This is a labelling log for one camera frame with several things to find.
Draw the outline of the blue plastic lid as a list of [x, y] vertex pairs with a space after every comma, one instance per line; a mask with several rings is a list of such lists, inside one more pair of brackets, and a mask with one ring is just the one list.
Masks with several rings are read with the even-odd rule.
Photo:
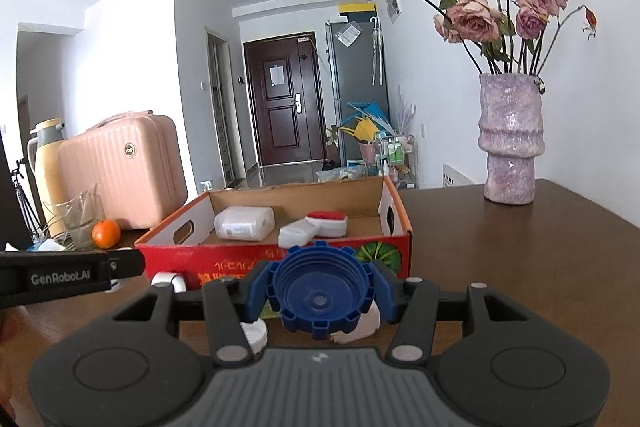
[[323, 241], [294, 246], [269, 265], [271, 308], [289, 332], [304, 332], [315, 340], [353, 332], [374, 295], [371, 265], [358, 260], [350, 247]]

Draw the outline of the white rectangular plastic container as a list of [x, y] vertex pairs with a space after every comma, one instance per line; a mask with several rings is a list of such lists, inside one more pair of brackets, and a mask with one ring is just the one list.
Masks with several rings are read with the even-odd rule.
[[215, 232], [218, 239], [261, 242], [275, 224], [270, 207], [232, 206], [216, 214]]

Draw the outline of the red white lint brush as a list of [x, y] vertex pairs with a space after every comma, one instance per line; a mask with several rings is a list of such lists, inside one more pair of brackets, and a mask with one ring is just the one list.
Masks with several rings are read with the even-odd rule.
[[314, 211], [280, 228], [278, 245], [283, 249], [305, 246], [314, 239], [340, 239], [347, 234], [348, 217], [345, 213]]

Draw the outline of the clear glass cup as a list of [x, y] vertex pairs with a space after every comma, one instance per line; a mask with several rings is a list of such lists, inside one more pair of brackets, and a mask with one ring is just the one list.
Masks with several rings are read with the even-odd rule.
[[44, 204], [51, 213], [47, 219], [48, 232], [67, 249], [88, 251], [96, 248], [92, 231], [94, 226], [105, 218], [102, 199], [98, 193], [98, 184], [92, 184], [67, 202]]

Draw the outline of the orange fruit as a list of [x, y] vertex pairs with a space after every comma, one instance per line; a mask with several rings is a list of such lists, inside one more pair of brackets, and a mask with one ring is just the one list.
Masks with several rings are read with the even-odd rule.
[[110, 249], [116, 246], [120, 241], [120, 226], [112, 219], [103, 219], [93, 225], [91, 238], [93, 244], [101, 249]]

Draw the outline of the cream thermos jug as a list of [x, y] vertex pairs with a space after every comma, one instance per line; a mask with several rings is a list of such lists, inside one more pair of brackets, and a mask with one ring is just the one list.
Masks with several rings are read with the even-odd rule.
[[27, 143], [27, 160], [36, 179], [44, 217], [43, 228], [51, 237], [65, 232], [63, 218], [58, 212], [58, 205], [66, 202], [58, 165], [58, 150], [64, 142], [64, 127], [61, 118], [41, 121], [30, 132], [32, 139]]

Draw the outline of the metal trolley shelf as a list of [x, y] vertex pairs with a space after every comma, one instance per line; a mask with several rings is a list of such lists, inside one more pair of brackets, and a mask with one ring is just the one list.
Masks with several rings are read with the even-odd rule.
[[416, 188], [416, 142], [413, 135], [378, 132], [375, 150], [380, 176], [388, 176], [398, 191]]

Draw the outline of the pink hard-shell suitcase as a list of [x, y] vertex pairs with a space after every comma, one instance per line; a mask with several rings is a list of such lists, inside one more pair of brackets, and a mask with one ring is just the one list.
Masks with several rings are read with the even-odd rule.
[[174, 121], [150, 110], [107, 118], [58, 149], [65, 195], [96, 191], [104, 215], [127, 230], [150, 229], [185, 202]]

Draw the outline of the lilac textured vase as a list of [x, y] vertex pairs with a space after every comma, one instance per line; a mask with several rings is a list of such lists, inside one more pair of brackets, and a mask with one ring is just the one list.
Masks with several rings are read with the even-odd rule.
[[538, 79], [480, 75], [478, 129], [478, 146], [487, 154], [485, 198], [510, 206], [533, 202], [535, 159], [546, 149]]

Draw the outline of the dark brown entrance door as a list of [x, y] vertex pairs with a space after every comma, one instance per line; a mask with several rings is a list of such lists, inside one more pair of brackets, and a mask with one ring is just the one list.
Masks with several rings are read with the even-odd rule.
[[324, 112], [314, 35], [244, 44], [259, 165], [326, 158]]

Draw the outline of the grey refrigerator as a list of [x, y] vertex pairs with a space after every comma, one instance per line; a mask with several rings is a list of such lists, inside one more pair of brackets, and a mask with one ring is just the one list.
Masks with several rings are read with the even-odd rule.
[[390, 117], [380, 20], [373, 12], [326, 23], [326, 44], [337, 127], [356, 126], [354, 105], [375, 104]]

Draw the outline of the yellow box on fridge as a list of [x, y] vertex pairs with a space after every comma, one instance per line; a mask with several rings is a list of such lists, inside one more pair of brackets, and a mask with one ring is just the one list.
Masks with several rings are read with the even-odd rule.
[[338, 12], [341, 16], [355, 13], [375, 13], [376, 6], [374, 3], [343, 3], [338, 6]]

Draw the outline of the white board against wall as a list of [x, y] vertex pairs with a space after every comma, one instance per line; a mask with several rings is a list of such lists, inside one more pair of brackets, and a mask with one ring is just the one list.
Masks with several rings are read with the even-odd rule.
[[467, 176], [452, 168], [451, 166], [442, 165], [442, 186], [443, 187], [456, 187], [456, 186], [468, 186], [474, 185], [475, 182], [469, 179]]

